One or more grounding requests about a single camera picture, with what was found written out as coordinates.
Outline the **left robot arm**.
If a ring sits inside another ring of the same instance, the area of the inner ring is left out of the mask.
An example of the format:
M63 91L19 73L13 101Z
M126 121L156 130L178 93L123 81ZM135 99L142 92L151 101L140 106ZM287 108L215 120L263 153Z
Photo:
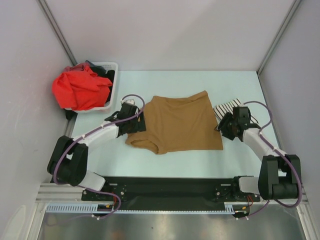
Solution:
M105 200L110 196L111 188L105 184L103 176L88 170L89 154L110 140L144 131L144 110L124 102L119 111L91 131L74 138L61 136L54 147L47 172L57 185L91 189L98 199Z

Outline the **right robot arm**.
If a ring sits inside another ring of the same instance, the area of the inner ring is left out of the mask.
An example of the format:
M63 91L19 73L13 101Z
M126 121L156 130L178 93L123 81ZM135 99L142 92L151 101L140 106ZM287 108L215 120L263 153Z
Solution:
M239 176L237 184L230 188L231 196L242 201L248 194L264 200L302 198L301 162L297 155L287 154L273 146L252 122L251 112L246 106L236 106L232 111L219 115L220 122L215 130L229 140L238 138L246 144L261 161L259 176Z

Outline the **black white striped tank top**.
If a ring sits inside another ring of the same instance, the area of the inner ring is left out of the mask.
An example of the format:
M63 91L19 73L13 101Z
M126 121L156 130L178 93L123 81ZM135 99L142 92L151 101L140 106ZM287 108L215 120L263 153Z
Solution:
M245 105L238 98L235 98L235 99L232 99L226 103L217 104L213 108L213 112L217 118L217 122L220 123L226 113L233 114L233 108L244 107L244 106Z

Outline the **tan brown garment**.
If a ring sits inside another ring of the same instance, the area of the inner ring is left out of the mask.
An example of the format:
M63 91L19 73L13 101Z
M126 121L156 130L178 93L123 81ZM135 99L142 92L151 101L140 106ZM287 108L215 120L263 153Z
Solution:
M125 143L156 155L191 150L223 150L221 134L207 91L189 97L154 96L143 110L145 131Z

